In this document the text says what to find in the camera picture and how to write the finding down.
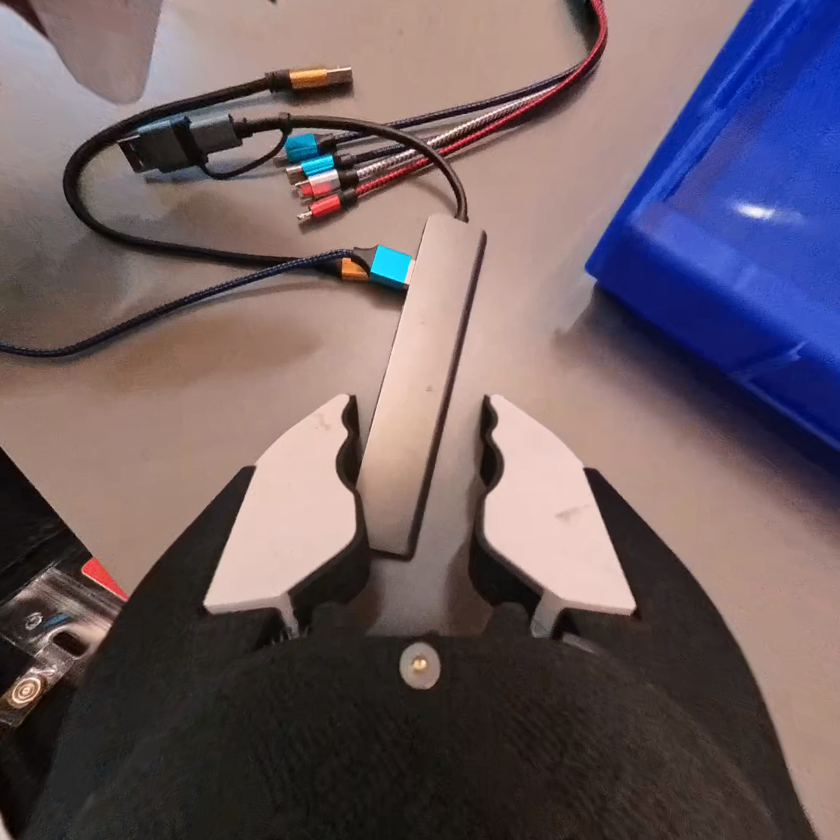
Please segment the dark grey usb hub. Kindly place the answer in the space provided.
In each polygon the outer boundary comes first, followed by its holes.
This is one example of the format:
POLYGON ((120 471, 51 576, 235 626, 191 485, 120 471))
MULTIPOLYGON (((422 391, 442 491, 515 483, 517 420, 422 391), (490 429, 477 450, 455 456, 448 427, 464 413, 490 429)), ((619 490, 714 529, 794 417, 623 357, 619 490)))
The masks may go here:
POLYGON ((487 235, 445 215, 424 227, 360 466, 375 553, 416 551, 487 235))

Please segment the blue plastic bin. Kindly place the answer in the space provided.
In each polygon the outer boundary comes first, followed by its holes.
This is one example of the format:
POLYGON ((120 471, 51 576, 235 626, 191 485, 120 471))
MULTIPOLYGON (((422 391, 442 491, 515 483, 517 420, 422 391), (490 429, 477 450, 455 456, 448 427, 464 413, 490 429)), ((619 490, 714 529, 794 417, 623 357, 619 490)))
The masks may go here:
POLYGON ((839 3, 753 2, 586 269, 838 471, 838 214, 839 3))

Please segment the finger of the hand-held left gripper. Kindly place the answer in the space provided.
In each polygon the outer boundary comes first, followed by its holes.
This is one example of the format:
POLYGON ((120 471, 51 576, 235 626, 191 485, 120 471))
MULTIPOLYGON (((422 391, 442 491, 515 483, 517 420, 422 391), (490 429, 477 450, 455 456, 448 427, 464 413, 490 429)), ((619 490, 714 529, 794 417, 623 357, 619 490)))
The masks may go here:
POLYGON ((84 88, 116 104, 140 100, 162 1, 34 1, 28 8, 84 88))

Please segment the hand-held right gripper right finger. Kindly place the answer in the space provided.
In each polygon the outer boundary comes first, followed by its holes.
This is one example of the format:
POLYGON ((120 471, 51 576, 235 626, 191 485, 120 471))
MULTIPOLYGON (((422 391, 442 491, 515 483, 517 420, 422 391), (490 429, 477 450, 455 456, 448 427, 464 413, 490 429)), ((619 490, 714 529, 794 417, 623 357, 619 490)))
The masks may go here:
POLYGON ((489 604, 519 603, 550 638, 567 611, 629 617, 637 602, 583 462, 501 395, 486 395, 469 575, 489 604))

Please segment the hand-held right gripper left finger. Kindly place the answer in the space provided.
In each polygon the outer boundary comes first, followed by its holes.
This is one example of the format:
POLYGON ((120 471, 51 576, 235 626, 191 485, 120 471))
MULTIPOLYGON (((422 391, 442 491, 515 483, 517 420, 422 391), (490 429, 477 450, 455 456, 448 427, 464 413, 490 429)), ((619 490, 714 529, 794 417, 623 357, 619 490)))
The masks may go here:
POLYGON ((354 599, 370 572, 359 468, 353 395, 336 395, 279 436, 254 464, 205 611, 273 610, 294 638, 318 605, 354 599))

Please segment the clear plastic packet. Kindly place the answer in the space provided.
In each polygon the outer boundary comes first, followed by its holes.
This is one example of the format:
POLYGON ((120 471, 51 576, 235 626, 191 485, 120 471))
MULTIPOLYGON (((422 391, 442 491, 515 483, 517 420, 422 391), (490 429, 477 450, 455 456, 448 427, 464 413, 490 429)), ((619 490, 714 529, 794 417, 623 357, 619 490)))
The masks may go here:
POLYGON ((86 561, 50 565, 2 604, 2 643, 25 659, 2 678, 3 728, 19 727, 56 686, 77 688, 125 603, 80 574, 86 561))

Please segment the red card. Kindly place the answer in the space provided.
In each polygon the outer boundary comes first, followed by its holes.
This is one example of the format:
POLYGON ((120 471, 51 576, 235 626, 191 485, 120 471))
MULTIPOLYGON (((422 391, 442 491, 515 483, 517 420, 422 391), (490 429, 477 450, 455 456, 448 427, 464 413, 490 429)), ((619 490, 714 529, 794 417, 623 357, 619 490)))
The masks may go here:
POLYGON ((80 567, 80 574, 87 580, 99 585, 102 589, 109 592, 114 597, 122 602, 128 600, 126 592, 122 587, 112 578, 110 573, 96 558, 90 558, 80 567))

